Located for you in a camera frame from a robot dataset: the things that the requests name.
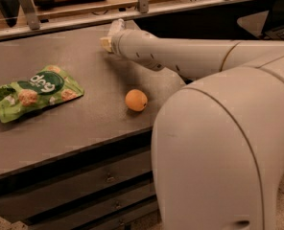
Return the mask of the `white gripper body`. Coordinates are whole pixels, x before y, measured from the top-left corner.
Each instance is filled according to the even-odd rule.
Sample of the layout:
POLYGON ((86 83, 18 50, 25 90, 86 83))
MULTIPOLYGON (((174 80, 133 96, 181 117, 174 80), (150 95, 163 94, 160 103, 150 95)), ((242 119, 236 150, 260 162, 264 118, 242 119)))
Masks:
POLYGON ((115 34, 111 39, 112 53, 130 60, 138 60, 139 32, 136 30, 124 30, 115 34))

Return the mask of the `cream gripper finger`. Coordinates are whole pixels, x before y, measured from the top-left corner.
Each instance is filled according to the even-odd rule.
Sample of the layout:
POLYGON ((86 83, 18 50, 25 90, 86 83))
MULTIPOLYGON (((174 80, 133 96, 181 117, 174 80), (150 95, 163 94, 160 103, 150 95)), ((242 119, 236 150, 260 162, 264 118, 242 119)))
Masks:
POLYGON ((104 36, 100 38, 100 42, 102 47, 109 53, 112 52, 112 46, 111 46, 111 37, 110 36, 104 36))

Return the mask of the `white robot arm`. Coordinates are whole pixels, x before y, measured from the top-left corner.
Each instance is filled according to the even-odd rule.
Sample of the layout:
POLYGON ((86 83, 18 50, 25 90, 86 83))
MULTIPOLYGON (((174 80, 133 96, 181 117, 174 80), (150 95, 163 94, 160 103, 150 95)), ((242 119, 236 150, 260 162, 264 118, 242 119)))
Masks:
POLYGON ((275 230, 284 174, 284 41, 158 38, 124 30, 113 54, 190 84, 159 110, 154 185, 164 230, 275 230))

